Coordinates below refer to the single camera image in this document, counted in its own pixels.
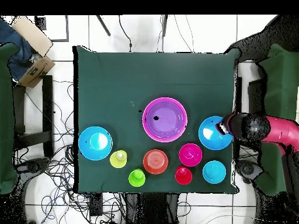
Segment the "plastic cup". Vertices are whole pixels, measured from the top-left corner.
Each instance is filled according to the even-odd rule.
[[[181,185],[187,185],[192,180],[191,171],[184,166],[179,166],[175,172],[175,179]]]
[[[225,166],[217,160],[212,160],[203,167],[203,177],[210,184],[218,184],[222,182],[226,173]]]
[[[187,167],[193,167],[200,163],[203,157],[201,149],[194,143],[183,145],[179,152],[180,161]]]
[[[113,167],[120,169],[127,163],[127,153],[124,150],[114,152],[110,157],[110,163]]]
[[[151,174],[163,173],[167,165],[167,155],[159,149],[148,151],[143,158],[143,166]]]
[[[145,175],[141,169],[135,169],[130,173],[128,181],[132,186],[140,187],[145,183]]]

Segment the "white tile floor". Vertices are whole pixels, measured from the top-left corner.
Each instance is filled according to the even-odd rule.
[[[264,26],[274,18],[274,15],[188,15],[188,21],[193,32],[194,51],[197,53],[223,53],[232,43],[251,34],[261,31]],[[48,56],[55,61],[55,67],[48,73],[53,76],[54,82],[54,124],[55,140],[59,132],[66,132],[64,124],[68,116],[72,113],[73,101],[67,94],[73,97],[73,86],[68,83],[73,80],[73,53],[72,46],[81,45],[97,52],[128,52],[129,42],[123,34],[118,16],[103,16],[103,20],[111,32],[108,37],[100,25],[96,16],[69,16],[69,42],[54,43],[48,52]],[[158,36],[161,31],[160,15],[124,15],[121,16],[121,23],[124,30],[131,38],[133,52],[153,53],[157,50]],[[176,15],[176,21],[180,31],[188,43],[192,46],[192,36],[188,27],[185,15]],[[188,47],[182,40],[174,15],[169,15],[164,39],[164,51],[172,53],[175,51],[188,51]],[[162,42],[159,42],[158,51],[162,51]],[[239,65],[239,74],[243,77],[243,99],[242,110],[248,111],[248,97],[246,97],[246,87],[249,81],[259,78],[255,65],[250,62],[244,62]],[[41,85],[38,84],[34,89],[27,89],[28,95],[32,98],[39,109],[42,109]],[[41,131],[42,114],[35,108],[32,102],[26,96],[25,101],[26,115],[25,124],[26,132]],[[74,127],[73,115],[69,117],[67,126]],[[65,144],[71,144],[73,138],[65,135],[63,138]],[[62,140],[55,143],[55,149],[63,145]],[[64,152],[57,154],[56,159],[62,158]],[[30,152],[25,155],[26,159],[43,157],[42,145],[30,147]],[[190,214],[180,217],[180,224],[252,224],[255,216],[255,195],[251,185],[242,182],[239,175],[235,176],[235,184],[240,192],[235,195],[225,194],[188,194],[187,201],[192,206]],[[45,211],[49,198],[42,199],[46,195],[52,195],[55,192],[55,185],[51,178],[46,175],[40,175],[33,179],[27,189],[26,194],[26,212],[28,219],[36,220],[39,224],[45,217],[42,207]],[[110,194],[104,194],[104,199],[108,200],[113,197]],[[186,200],[186,194],[179,197],[179,201]],[[114,200],[105,202],[107,211],[111,211],[111,204]],[[44,224],[58,224],[59,219],[65,214],[68,205],[61,201],[54,206],[56,214],[55,219],[46,219]],[[188,206],[184,203],[178,207],[178,215],[184,215],[189,211]],[[120,214],[115,212],[114,220],[119,222]],[[107,220],[106,216],[97,218]],[[74,209],[61,218],[60,224],[88,224],[82,214]]]

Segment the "red bowl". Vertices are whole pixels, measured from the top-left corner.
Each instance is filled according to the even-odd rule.
[[[143,166],[151,174],[163,173],[167,165],[167,155],[159,149],[148,151],[143,158]]]

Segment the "table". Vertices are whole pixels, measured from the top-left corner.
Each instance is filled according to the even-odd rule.
[[[127,164],[115,169],[109,156],[95,162],[78,152],[78,164],[75,159],[78,191],[236,193],[231,184],[231,145],[219,151],[209,150],[200,143],[198,129],[205,118],[232,111],[238,56],[237,49],[228,54],[171,54],[95,53],[74,47],[75,86],[78,84],[75,134],[78,136],[90,126],[101,126],[113,138],[112,152],[123,149],[128,154]],[[142,127],[142,111],[157,97],[173,97],[187,111],[184,134],[170,143],[155,142]],[[178,152],[188,142],[201,147],[203,159],[190,168],[192,182],[180,185],[174,178],[176,168],[181,165]],[[162,174],[149,174],[143,168],[142,159],[151,149],[160,149],[168,156],[168,168]],[[211,160],[219,160],[226,166],[227,176],[221,184],[209,184],[202,176],[203,166]],[[132,187],[128,182],[128,175],[137,168],[145,172],[146,182],[142,187]]]

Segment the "plastic bowl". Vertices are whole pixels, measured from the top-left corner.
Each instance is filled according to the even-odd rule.
[[[203,157],[201,149],[194,143],[183,145],[179,152],[180,161],[187,167],[194,167]]]
[[[203,167],[203,177],[210,184],[222,182],[226,174],[227,170],[225,166],[217,160],[212,160]]]
[[[151,174],[163,173],[168,165],[167,155],[158,149],[148,151],[143,158],[143,166]]]
[[[79,150],[89,160],[102,160],[112,149],[112,138],[102,127],[88,127],[79,137]]]
[[[205,119],[199,127],[199,140],[208,149],[219,151],[226,148],[232,141],[232,135],[221,135],[216,128],[216,124],[223,118],[212,116]]]
[[[142,125],[153,140],[172,142],[184,133],[187,127],[187,113],[177,100],[158,98],[145,108]]]

